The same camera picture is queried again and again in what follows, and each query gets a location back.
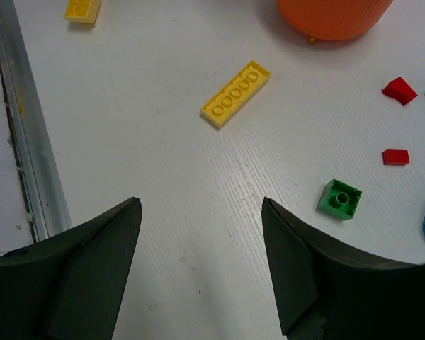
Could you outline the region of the green square lego brick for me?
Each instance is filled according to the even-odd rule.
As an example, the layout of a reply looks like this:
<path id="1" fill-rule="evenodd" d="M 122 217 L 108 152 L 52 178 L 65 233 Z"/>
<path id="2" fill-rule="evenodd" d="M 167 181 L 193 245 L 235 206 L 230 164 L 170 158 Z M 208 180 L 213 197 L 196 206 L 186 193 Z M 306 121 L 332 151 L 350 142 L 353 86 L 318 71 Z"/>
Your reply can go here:
<path id="1" fill-rule="evenodd" d="M 353 219 L 362 191 L 333 178 L 325 187 L 317 209 L 338 220 Z"/>

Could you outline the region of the yellow 2x3 lego brick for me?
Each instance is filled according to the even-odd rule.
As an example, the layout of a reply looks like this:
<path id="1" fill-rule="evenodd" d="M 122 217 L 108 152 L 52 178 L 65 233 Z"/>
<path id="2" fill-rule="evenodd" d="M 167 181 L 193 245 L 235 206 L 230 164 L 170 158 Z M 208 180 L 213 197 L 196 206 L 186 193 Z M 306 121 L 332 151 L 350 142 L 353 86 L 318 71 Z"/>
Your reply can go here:
<path id="1" fill-rule="evenodd" d="M 87 23 L 96 22 L 101 0 L 69 0 L 64 18 L 71 23 Z"/>

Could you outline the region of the long yellow lego plate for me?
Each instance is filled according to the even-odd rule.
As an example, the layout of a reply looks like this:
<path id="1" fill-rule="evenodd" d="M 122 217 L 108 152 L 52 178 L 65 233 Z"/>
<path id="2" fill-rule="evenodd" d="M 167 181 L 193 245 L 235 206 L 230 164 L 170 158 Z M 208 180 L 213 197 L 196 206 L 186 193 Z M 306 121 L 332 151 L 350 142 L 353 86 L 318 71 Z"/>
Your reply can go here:
<path id="1" fill-rule="evenodd" d="M 255 61 L 250 61 L 201 108 L 201 115 L 220 129 L 270 77 L 271 73 L 267 69 Z"/>

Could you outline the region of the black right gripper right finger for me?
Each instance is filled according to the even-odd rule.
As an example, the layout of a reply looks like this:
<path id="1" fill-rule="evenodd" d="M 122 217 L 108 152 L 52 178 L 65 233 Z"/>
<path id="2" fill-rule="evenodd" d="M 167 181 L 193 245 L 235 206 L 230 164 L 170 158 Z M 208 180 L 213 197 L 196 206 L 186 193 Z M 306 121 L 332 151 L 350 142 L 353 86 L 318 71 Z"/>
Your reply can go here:
<path id="1" fill-rule="evenodd" d="M 270 198 L 261 217 L 287 339 L 425 339 L 425 263 L 357 249 Z"/>

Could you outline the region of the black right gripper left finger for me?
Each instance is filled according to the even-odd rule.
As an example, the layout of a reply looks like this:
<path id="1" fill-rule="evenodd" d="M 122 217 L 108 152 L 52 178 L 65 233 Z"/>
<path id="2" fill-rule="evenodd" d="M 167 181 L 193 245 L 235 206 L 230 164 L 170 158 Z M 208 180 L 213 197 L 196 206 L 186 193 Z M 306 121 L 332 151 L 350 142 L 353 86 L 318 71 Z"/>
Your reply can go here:
<path id="1" fill-rule="evenodd" d="M 111 339 L 141 221 L 129 198 L 0 256 L 0 339 Z"/>

